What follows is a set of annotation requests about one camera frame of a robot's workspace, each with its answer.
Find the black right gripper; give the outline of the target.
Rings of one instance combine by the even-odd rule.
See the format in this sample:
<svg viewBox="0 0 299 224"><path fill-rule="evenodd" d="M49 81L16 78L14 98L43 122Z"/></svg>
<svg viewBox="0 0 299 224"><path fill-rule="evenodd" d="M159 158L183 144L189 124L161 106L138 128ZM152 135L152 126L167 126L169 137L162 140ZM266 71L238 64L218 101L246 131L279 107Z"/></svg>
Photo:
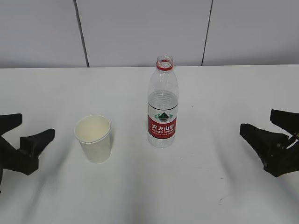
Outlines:
<svg viewBox="0 0 299 224"><path fill-rule="evenodd" d="M299 114L271 110L271 123L291 135L299 133ZM264 170L274 177L299 170L299 139L282 133L269 132L251 124L240 125L240 135L254 149Z"/></svg>

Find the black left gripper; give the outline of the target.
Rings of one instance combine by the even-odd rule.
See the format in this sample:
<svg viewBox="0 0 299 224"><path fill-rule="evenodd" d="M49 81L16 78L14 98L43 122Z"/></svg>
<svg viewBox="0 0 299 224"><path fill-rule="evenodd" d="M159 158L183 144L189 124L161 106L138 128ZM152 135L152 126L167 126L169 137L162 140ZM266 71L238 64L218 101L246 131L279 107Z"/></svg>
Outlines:
<svg viewBox="0 0 299 224"><path fill-rule="evenodd" d="M54 140L55 130L48 129L41 133L20 137L20 148L15 149L2 135L22 124L22 114L0 115L0 182L3 170L30 175L39 167L38 157Z"/></svg>

